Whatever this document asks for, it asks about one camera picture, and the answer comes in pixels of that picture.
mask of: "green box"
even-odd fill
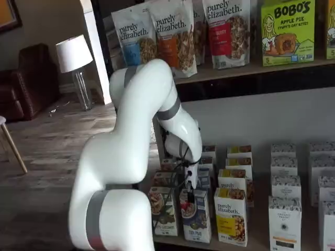
[[[315,0],[265,0],[261,12],[263,66],[314,60]]]

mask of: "wooden floor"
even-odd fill
[[[33,121],[8,124],[28,174],[21,175],[18,163],[9,163],[0,148],[0,251],[72,249],[67,216],[80,152],[90,136],[114,127],[116,114],[112,105],[82,112],[68,100]],[[153,162],[158,162],[154,138]]]

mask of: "lamp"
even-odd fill
[[[84,35],[69,38],[56,44],[58,62],[61,73],[72,72],[76,92],[82,108],[92,108],[92,96],[90,88],[85,84],[85,72],[83,67],[93,61]]]

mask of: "bobo's box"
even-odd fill
[[[148,193],[150,205],[151,205],[151,215],[152,222],[155,226],[156,235],[165,235],[165,236],[178,236],[178,216],[176,215],[176,200],[174,192],[170,192],[169,187],[151,187]],[[162,209],[165,209],[165,212],[160,215]]]
[[[263,66],[314,60],[315,0],[265,0]]]
[[[301,225],[301,200],[269,197],[271,251],[300,251]]]
[[[239,189],[217,188],[214,202],[219,241],[246,247],[248,220],[245,192]]]
[[[187,189],[180,193],[184,236],[187,241],[210,243],[211,226],[206,190],[194,190],[194,203],[187,200]]]

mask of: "wall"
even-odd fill
[[[297,143],[299,173],[305,174],[306,143],[335,140],[334,96],[335,88],[324,88],[182,105],[198,120],[203,142],[218,146],[219,166],[224,165],[228,145],[251,144],[254,171],[268,173],[270,144],[293,142]]]
[[[18,65],[20,49],[45,43],[55,63],[55,44],[67,38],[86,35],[83,11],[79,0],[16,0],[23,26],[0,34],[0,70],[14,69]],[[94,62],[87,67],[89,79],[95,79]],[[70,74],[60,74],[61,84],[71,83]]]

